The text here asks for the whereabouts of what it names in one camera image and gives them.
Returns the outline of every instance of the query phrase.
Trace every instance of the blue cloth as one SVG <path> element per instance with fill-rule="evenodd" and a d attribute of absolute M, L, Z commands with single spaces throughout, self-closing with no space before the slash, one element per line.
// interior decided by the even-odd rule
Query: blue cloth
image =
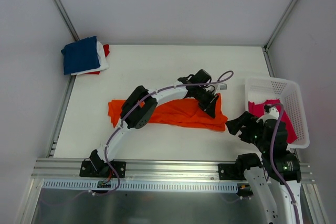
<path fill-rule="evenodd" d="M 100 67 L 96 36 L 67 44 L 61 53 L 64 56 L 64 75 Z"/>

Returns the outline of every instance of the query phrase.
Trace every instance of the laundry basket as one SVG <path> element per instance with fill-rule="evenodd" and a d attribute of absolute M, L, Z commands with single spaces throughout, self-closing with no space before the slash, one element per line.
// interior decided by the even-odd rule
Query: laundry basket
<path fill-rule="evenodd" d="M 250 77 L 245 82 L 245 109 L 248 102 L 264 103 L 266 100 L 279 99 L 290 118 L 296 141 L 288 144 L 290 148 L 307 148 L 309 135 L 299 85 L 293 81 L 272 77 Z"/>

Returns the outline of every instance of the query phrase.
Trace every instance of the perforated metal strip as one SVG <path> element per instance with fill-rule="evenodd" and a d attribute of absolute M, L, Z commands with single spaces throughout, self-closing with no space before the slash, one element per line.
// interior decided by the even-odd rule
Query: perforated metal strip
<path fill-rule="evenodd" d="M 117 182 L 111 183 L 111 188 L 115 188 Z M 45 179 L 43 188 L 49 189 L 71 189 L 71 190 L 109 190 L 108 188 L 98 188 L 97 180 L 77 180 L 77 179 Z M 190 182 L 126 182 L 121 181 L 118 190 L 123 191 L 189 191 L 208 193 L 236 193 L 238 192 L 236 183 L 190 183 Z"/>

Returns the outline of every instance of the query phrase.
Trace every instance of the white cloth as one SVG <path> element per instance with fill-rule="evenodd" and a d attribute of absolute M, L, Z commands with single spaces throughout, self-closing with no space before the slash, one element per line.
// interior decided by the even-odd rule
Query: white cloth
<path fill-rule="evenodd" d="M 90 72 L 95 72 L 95 71 L 101 71 L 101 70 L 108 69 L 110 66 L 106 61 L 103 45 L 99 41 L 97 41 L 97 56 L 98 56 L 98 60 L 99 60 L 99 64 L 100 64 L 99 68 L 85 70 L 85 71 L 77 72 L 77 73 L 72 73 L 71 75 L 75 76 L 75 75 L 79 75 L 79 74 L 90 73 Z"/>

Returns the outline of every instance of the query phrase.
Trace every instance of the red cloth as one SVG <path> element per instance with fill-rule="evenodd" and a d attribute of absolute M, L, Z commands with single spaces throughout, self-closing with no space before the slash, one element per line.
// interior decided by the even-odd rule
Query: red cloth
<path fill-rule="evenodd" d="M 268 104 L 272 105 L 272 104 L 276 104 L 276 103 L 280 103 L 280 100 L 267 100 L 266 102 L 264 102 L 262 104 L 254 104 L 254 102 L 248 102 L 248 112 L 250 112 L 251 114 L 253 114 L 257 117 L 261 117 L 262 115 L 264 115 L 264 105 L 268 105 Z M 280 112 L 281 107 L 280 106 L 276 106 L 276 107 L 277 107 L 278 111 Z M 286 124 L 286 130 L 288 132 L 287 143 L 291 144 L 296 139 L 298 139 L 298 137 L 296 136 L 293 125 L 290 122 L 290 119 L 289 119 L 286 112 L 284 112 L 284 115 L 282 116 L 281 121 Z"/>
<path fill-rule="evenodd" d="M 104 48 L 104 53 L 105 53 L 105 57 L 107 57 L 107 55 L 109 55 L 110 53 L 110 45 L 106 44 L 106 45 L 103 45 L 103 48 Z M 87 74 L 100 74 L 100 71 L 95 71 L 95 72 L 89 72 Z"/>
<path fill-rule="evenodd" d="M 121 106 L 124 100 L 112 100 L 109 102 L 108 115 L 115 127 L 120 118 Z M 222 114 L 221 95 L 216 103 L 216 118 L 210 117 L 198 106 L 195 99 L 174 100 L 155 108 L 149 123 L 163 123 L 189 128 L 203 128 L 214 131 L 225 131 L 227 117 Z"/>

